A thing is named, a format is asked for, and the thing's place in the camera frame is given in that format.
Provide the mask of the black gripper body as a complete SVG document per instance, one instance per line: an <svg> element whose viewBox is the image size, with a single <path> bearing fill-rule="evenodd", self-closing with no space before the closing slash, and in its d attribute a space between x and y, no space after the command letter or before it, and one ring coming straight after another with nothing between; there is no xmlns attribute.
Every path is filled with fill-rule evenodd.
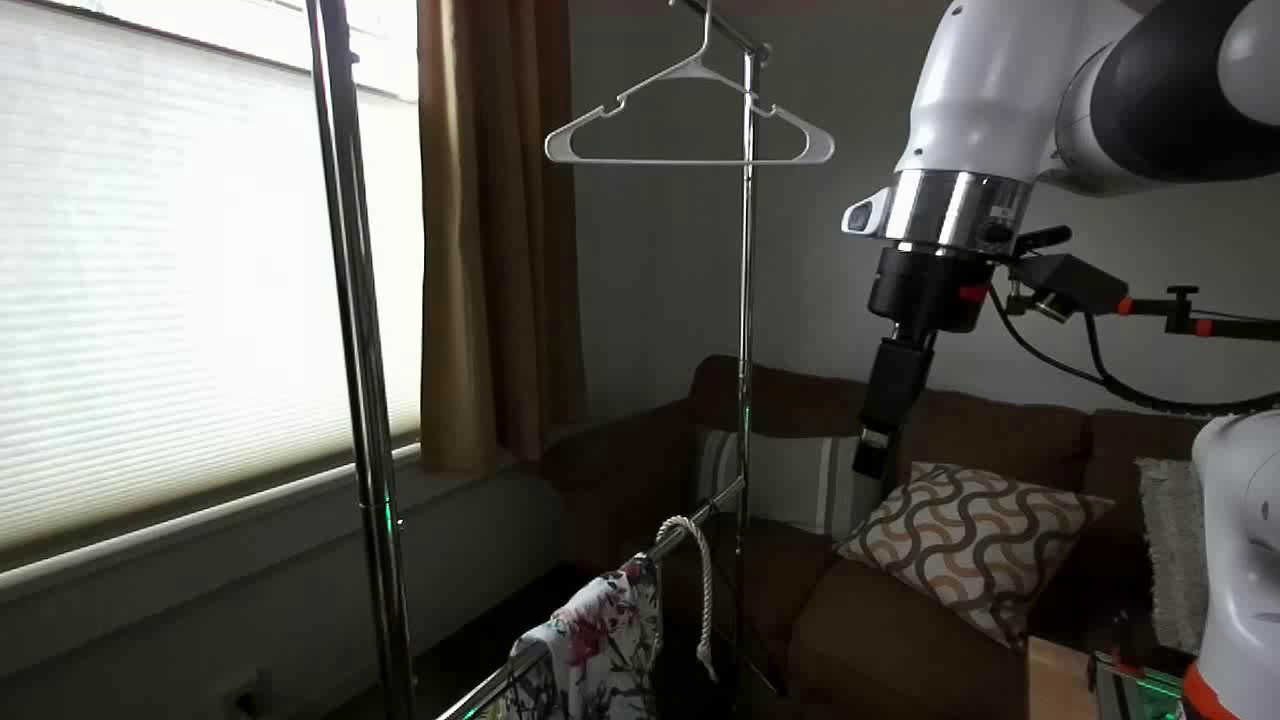
<svg viewBox="0 0 1280 720"><path fill-rule="evenodd" d="M994 265L889 248L875 265L868 308L919 331L974 331L989 298Z"/></svg>

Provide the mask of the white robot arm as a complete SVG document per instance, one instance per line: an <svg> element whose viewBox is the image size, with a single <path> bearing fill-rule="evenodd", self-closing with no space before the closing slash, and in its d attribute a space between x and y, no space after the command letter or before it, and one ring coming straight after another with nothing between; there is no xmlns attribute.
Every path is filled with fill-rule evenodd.
<svg viewBox="0 0 1280 720"><path fill-rule="evenodd" d="M916 80L889 187L846 210L886 244L855 468L875 477L934 345L978 325L989 278L1035 239L1041 184L1094 197L1280 168L1280 0L954 0ZM1280 407L1228 399L1192 439L1208 618L1192 720L1280 720Z"/></svg>

